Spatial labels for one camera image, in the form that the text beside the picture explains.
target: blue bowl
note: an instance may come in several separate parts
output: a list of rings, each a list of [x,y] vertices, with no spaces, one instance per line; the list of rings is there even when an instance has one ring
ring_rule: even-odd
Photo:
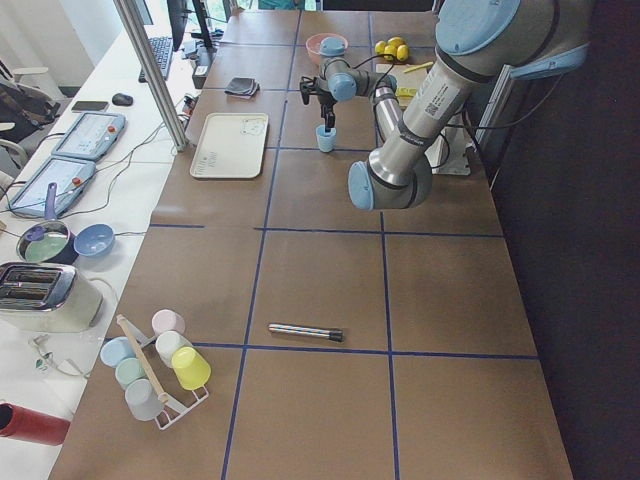
[[[106,255],[113,247],[115,235],[109,225],[98,223],[82,230],[73,241],[73,248],[79,255],[97,257]]]

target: computer mouse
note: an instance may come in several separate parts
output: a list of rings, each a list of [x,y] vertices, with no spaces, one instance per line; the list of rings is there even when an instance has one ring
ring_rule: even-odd
[[[133,105],[133,97],[126,93],[116,93],[111,99],[111,103],[119,107],[128,107],[129,105]]]

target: toaster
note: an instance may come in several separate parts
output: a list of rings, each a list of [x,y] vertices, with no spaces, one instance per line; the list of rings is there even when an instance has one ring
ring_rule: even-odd
[[[82,331],[101,303],[102,294],[71,265],[0,265],[0,319],[22,330]]]

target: pink bowl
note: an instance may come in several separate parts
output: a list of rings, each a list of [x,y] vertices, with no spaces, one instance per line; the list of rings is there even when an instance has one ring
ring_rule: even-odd
[[[340,40],[342,40],[345,50],[349,46],[349,42],[347,41],[347,39],[342,35],[338,35],[337,33],[318,33],[309,37],[306,42],[307,53],[309,54],[309,58],[311,59],[311,61],[316,65],[320,65],[320,62],[323,58],[323,56],[320,55],[320,43],[322,43],[322,40],[329,37],[339,38]]]

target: mug holder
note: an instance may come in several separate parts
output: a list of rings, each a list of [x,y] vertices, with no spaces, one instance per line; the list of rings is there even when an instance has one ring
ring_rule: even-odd
[[[156,336],[154,335],[151,338],[147,337],[124,315],[117,315],[116,322],[118,323],[118,325],[120,325],[120,328],[122,328],[122,331],[127,337],[127,340],[129,340],[129,344],[131,345],[133,352],[136,354],[136,357],[140,361],[140,365],[142,365],[142,368],[144,369],[149,382],[158,395],[158,400],[160,400],[160,402],[162,402],[162,404],[164,405],[164,409],[162,410],[162,412],[160,412],[154,419],[156,425],[160,430],[166,430],[167,428],[169,428],[171,425],[176,423],[178,420],[180,420],[187,413],[196,408],[209,397],[209,390],[207,390],[206,386],[203,386],[196,390],[192,390],[191,393],[193,394],[195,401],[191,405],[186,406],[184,403],[177,400],[173,395],[167,393],[160,384],[158,377],[153,371],[153,367],[151,367],[151,364],[142,351],[144,347],[150,345],[153,340],[155,340]]]

